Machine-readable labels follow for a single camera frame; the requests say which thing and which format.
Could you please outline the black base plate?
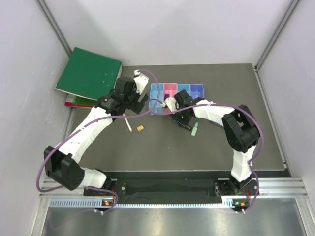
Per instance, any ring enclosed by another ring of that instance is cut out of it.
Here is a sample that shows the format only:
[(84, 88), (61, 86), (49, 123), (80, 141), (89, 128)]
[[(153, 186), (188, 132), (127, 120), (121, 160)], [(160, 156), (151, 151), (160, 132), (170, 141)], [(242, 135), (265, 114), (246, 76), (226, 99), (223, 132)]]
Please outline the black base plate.
[(258, 190), (257, 181), (243, 183), (224, 179), (119, 179), (107, 180), (102, 187), (116, 192), (120, 197), (134, 197), (139, 194), (197, 194), (207, 197), (228, 195), (254, 196)]

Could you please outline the aluminium frame post left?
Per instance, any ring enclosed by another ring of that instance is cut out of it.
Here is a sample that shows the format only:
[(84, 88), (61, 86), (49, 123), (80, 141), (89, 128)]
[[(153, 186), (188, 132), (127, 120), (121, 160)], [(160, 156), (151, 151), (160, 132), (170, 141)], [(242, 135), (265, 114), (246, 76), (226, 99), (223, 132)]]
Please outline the aluminium frame post left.
[(46, 18), (48, 24), (50, 25), (50, 27), (52, 28), (56, 38), (58, 39), (58, 41), (60, 42), (62, 48), (64, 49), (66, 55), (68, 57), (71, 56), (72, 54), (72, 49), (70, 47), (70, 45), (68, 44), (64, 34), (62, 33), (55, 17), (53, 16), (51, 10), (49, 9), (46, 1), (44, 0), (35, 0), (36, 4), (38, 5), (39, 9), (41, 10), (41, 12), (43, 13), (44, 17)]

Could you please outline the aluminium front rail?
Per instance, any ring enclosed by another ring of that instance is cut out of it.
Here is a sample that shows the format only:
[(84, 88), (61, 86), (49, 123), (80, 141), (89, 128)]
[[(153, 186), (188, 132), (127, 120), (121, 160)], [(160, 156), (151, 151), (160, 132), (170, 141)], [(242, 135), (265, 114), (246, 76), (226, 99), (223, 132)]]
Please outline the aluminium front rail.
[(235, 190), (227, 179), (121, 179), (113, 182), (110, 192), (78, 187), (68, 190), (57, 188), (57, 183), (46, 180), (42, 197), (55, 198), (112, 198), (120, 202), (209, 202), (218, 198), (299, 198), (307, 196), (306, 188), (299, 178), (253, 179), (241, 190)]

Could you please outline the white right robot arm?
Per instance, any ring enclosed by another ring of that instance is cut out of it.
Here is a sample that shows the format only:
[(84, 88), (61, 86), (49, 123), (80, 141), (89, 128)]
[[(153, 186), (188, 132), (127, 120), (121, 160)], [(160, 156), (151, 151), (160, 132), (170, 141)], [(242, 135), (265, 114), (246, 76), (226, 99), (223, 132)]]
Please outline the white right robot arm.
[(250, 160), (260, 138), (259, 129), (248, 107), (219, 106), (201, 97), (193, 99), (186, 90), (165, 99), (164, 103), (171, 111), (171, 117), (186, 130), (191, 130), (189, 122), (192, 117), (206, 119), (224, 128), (227, 141), (233, 149), (230, 190), (237, 195), (246, 191), (252, 178)]

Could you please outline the aluminium frame post right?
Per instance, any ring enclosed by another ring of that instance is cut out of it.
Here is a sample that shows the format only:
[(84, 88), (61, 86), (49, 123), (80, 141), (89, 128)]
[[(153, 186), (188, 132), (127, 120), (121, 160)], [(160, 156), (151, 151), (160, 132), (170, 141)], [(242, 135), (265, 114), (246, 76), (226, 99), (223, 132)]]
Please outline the aluminium frame post right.
[(275, 46), (277, 40), (279, 39), (281, 33), (287, 26), (290, 18), (292, 17), (293, 13), (297, 9), (298, 5), (301, 3), (301, 0), (291, 0), (289, 3), (288, 8), (285, 10), (284, 15), (281, 17), (280, 22), (278, 23), (274, 33), (272, 34), (270, 40), (268, 41), (267, 46), (263, 50), (263, 53), (261, 54), (257, 64), (254, 66), (255, 72), (258, 72), (263, 64), (265, 63), (267, 57), (271, 53), (273, 47)]

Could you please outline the light blue drawer box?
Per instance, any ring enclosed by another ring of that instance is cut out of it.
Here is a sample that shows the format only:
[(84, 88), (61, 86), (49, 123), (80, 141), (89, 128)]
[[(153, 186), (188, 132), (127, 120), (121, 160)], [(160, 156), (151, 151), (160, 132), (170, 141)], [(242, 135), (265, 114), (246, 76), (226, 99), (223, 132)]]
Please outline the light blue drawer box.
[(190, 95), (190, 84), (177, 84), (177, 92), (185, 90)]
[(158, 96), (158, 87), (157, 84), (151, 84), (151, 89), (150, 89), (150, 102), (149, 102), (149, 109), (153, 107), (155, 104), (156, 100), (158, 99), (158, 103), (153, 109), (154, 113), (158, 114), (163, 114), (163, 106), (160, 102), (164, 101), (164, 83), (159, 84), (159, 96)]

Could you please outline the aluminium frame post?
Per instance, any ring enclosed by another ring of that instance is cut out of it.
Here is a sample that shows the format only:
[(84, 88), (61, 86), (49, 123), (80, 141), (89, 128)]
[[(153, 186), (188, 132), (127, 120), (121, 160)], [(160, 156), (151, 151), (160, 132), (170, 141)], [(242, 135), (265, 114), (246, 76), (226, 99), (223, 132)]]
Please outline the aluminium frame post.
[(257, 64), (254, 66), (255, 72), (258, 72), (263, 64), (265, 63), (267, 57), (271, 53), (273, 47), (275, 46), (277, 40), (279, 39), (281, 33), (287, 26), (290, 18), (292, 17), (293, 13), (297, 9), (298, 5), (301, 3), (301, 0), (291, 0), (289, 3), (288, 8), (285, 10), (284, 15), (281, 17), (280, 22), (278, 23), (274, 33), (272, 34), (270, 40), (268, 41), (267, 46), (263, 50), (263, 53), (261, 54)]
[(72, 49), (70, 47), (70, 45), (68, 44), (64, 34), (62, 33), (55, 17), (53, 16), (51, 10), (49, 9), (46, 1), (44, 0), (35, 0), (36, 4), (38, 5), (39, 9), (41, 10), (41, 12), (43, 13), (44, 17), (46, 18), (48, 24), (50, 25), (50, 27), (52, 28), (56, 38), (58, 39), (58, 41), (60, 42), (62, 48), (64, 49), (66, 55), (68, 57), (71, 56), (72, 54)]

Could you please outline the small orange eraser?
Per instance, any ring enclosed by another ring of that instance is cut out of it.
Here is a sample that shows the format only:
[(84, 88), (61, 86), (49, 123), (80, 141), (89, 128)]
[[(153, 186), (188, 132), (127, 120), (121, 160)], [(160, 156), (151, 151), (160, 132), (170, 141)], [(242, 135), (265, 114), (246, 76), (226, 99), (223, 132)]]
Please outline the small orange eraser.
[(143, 129), (144, 129), (144, 127), (142, 125), (137, 127), (138, 131), (142, 131)]

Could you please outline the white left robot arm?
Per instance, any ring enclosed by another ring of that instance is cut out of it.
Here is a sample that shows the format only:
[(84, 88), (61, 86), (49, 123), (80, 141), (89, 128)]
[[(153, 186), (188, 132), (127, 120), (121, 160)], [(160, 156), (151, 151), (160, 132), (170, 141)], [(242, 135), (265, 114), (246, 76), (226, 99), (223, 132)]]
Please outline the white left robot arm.
[(112, 184), (105, 173), (80, 167), (79, 163), (87, 148), (96, 137), (126, 110), (140, 114), (149, 99), (144, 94), (149, 78), (144, 74), (134, 78), (120, 77), (115, 86), (97, 100), (81, 124), (56, 147), (48, 146), (44, 151), (46, 176), (68, 190), (94, 187), (101, 194), (111, 191)]

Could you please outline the purple drawer box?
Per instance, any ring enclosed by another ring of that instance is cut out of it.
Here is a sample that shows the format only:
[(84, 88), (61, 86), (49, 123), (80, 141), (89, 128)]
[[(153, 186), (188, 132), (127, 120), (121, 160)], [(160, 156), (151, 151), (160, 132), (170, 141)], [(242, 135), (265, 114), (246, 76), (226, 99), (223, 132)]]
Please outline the purple drawer box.
[(193, 99), (204, 98), (204, 86), (202, 84), (190, 84), (190, 95)]

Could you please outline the black highlighter blue cap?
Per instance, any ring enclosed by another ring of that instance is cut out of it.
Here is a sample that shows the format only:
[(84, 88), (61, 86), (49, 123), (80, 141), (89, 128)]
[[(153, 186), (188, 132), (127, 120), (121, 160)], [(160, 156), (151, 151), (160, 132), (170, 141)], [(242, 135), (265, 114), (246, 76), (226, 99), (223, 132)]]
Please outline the black highlighter blue cap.
[(189, 126), (189, 125), (184, 125), (182, 123), (180, 123), (179, 121), (177, 120), (174, 120), (174, 122), (180, 127), (180, 128), (184, 128), (185, 130), (191, 132), (192, 128)]

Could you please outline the red and green folder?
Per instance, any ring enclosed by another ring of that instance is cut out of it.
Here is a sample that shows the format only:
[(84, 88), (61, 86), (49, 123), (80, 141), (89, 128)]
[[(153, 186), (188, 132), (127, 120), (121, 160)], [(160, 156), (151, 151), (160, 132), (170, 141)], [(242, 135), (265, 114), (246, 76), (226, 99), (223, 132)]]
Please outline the red and green folder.
[(75, 108), (92, 108), (95, 105), (95, 100), (90, 100), (86, 98), (82, 98), (76, 95), (68, 94), (66, 101), (64, 103), (67, 107), (75, 107)]

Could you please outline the pink drawer box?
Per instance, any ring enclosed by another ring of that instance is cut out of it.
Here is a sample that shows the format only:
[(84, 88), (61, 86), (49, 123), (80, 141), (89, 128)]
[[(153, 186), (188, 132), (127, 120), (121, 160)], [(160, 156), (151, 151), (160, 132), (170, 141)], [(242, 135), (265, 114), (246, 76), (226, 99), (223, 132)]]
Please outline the pink drawer box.
[(170, 94), (170, 97), (173, 97), (177, 93), (177, 83), (165, 83), (164, 84), (164, 95), (163, 101), (165, 101), (165, 94)]

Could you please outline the white pencil orange tip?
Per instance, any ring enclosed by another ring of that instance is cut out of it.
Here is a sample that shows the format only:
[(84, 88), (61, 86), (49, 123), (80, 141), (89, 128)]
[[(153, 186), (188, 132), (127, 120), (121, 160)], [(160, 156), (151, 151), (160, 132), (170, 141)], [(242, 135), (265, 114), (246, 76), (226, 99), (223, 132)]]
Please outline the white pencil orange tip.
[(126, 115), (123, 114), (123, 117), (124, 117), (125, 123), (126, 123), (128, 129), (129, 129), (130, 133), (132, 133), (132, 132), (133, 132), (133, 129), (132, 129), (132, 127), (131, 127), (131, 125), (130, 125), (128, 119), (126, 118)]

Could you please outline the green ring binder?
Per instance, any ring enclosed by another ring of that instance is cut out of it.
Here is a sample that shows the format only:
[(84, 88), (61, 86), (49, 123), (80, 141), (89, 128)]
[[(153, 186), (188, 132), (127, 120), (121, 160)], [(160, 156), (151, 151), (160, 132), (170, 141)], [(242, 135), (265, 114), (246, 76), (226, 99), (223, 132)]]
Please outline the green ring binder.
[(55, 89), (90, 100), (108, 95), (121, 76), (122, 63), (81, 48), (74, 48)]

